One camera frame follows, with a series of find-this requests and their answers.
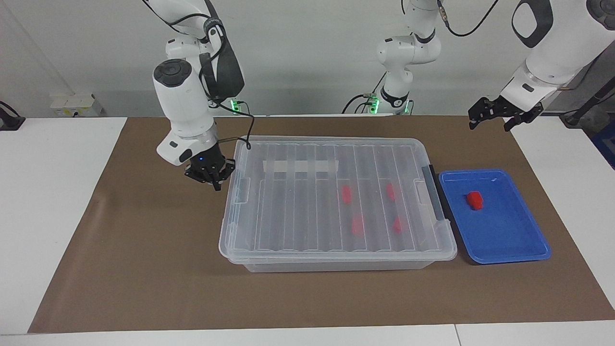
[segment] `translucent plastic bin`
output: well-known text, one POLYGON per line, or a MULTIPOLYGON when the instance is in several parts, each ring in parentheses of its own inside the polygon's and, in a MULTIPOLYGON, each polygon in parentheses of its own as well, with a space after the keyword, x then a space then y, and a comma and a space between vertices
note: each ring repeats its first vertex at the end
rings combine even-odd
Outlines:
POLYGON ((220 252, 251 272, 421 269, 457 254, 415 139, 237 142, 220 252))

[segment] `transparent lid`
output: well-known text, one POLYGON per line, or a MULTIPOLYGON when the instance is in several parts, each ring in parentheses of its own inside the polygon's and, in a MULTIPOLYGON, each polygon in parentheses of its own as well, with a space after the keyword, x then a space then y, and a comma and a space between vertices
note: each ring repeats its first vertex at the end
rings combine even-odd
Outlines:
POLYGON ((232 262, 455 257, 421 142, 281 136, 250 142, 251 150, 237 142, 220 236, 220 252, 232 262))

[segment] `white electrical box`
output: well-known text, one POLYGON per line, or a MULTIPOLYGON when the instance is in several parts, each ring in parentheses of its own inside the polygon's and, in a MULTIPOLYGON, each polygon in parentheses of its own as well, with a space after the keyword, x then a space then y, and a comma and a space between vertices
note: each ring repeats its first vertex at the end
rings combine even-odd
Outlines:
POLYGON ((92 94, 75 94, 57 97, 51 103, 56 116, 93 117, 101 116, 103 107, 92 94))

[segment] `red object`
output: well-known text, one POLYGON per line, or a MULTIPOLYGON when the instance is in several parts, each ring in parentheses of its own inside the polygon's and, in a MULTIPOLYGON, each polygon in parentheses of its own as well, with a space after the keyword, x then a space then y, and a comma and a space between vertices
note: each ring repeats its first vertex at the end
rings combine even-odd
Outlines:
POLYGON ((399 216, 396 217, 395 222, 393 222, 393 231, 397 234, 402 232, 402 223, 399 221, 399 216))
POLYGON ((341 192, 342 192, 342 202, 344 202, 344 204, 350 204, 350 202, 352 202, 352 190, 350 189, 350 186, 348 185, 342 186, 341 192))
POLYGON ((483 196, 480 195, 478 191, 472 191, 466 195, 467 203, 470 204, 470 207, 474 210, 483 209, 483 196))
POLYGON ((395 201, 395 190, 393 189, 393 184, 388 183, 386 185, 386 194, 389 195, 389 199, 391 201, 395 201))
POLYGON ((352 234, 363 236, 363 216, 358 215, 352 218, 352 234))

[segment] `container lid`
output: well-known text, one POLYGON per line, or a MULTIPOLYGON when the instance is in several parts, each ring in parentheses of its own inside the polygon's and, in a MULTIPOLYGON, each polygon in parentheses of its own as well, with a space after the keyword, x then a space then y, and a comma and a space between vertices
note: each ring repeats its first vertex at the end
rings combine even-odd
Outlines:
POLYGON ((508 173, 501 169, 447 171, 440 174, 440 183, 467 251, 476 262, 522 262, 551 256, 547 240, 508 173))
POLYGON ((250 142, 251 150, 237 142, 222 223, 220 252, 231 262, 455 257, 421 142, 275 136, 250 142))

